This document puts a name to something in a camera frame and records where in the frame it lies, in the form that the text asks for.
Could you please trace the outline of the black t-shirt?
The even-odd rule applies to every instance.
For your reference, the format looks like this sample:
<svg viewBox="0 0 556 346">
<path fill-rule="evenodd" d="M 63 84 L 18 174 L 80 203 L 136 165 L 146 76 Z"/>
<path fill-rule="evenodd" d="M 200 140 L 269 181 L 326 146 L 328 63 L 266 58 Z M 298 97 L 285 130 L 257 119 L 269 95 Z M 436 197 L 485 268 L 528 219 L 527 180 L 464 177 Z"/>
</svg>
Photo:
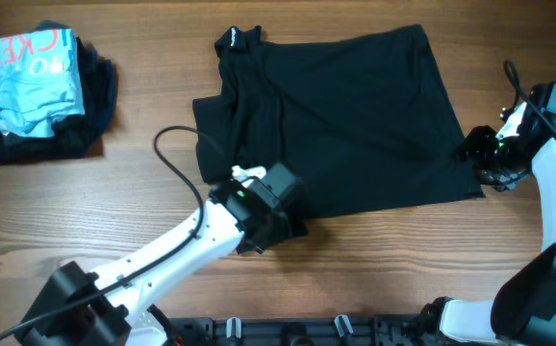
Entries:
<svg viewBox="0 0 556 346">
<path fill-rule="evenodd" d="M 306 219 L 482 196 L 454 157 L 464 135 L 420 25 L 297 44 L 232 27 L 215 51 L 221 91 L 192 103 L 205 182 L 281 162 Z"/>
</svg>

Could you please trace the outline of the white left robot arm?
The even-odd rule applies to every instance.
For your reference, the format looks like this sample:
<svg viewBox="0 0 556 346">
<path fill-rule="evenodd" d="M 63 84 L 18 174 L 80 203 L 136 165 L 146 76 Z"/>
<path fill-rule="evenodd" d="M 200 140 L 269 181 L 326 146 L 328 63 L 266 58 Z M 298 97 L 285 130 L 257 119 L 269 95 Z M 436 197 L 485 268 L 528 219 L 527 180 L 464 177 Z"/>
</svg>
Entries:
<svg viewBox="0 0 556 346">
<path fill-rule="evenodd" d="M 282 163 L 233 167 L 185 221 L 136 252 L 84 271 L 56 270 L 23 317 L 22 345 L 162 345 L 150 307 L 203 266 L 233 252 L 262 252 L 292 237 L 302 180 Z"/>
</svg>

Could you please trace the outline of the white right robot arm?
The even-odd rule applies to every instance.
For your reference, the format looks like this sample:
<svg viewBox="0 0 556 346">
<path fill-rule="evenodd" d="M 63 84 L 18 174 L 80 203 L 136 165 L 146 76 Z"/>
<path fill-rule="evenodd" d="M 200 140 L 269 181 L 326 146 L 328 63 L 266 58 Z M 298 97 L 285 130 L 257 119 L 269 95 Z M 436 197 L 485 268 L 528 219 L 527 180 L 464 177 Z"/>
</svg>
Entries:
<svg viewBox="0 0 556 346">
<path fill-rule="evenodd" d="M 502 111 L 498 131 L 473 129 L 456 157 L 497 191 L 536 180 L 542 249 L 488 301 L 439 299 L 421 340 L 437 345 L 556 345 L 556 82 L 534 86 Z"/>
</svg>

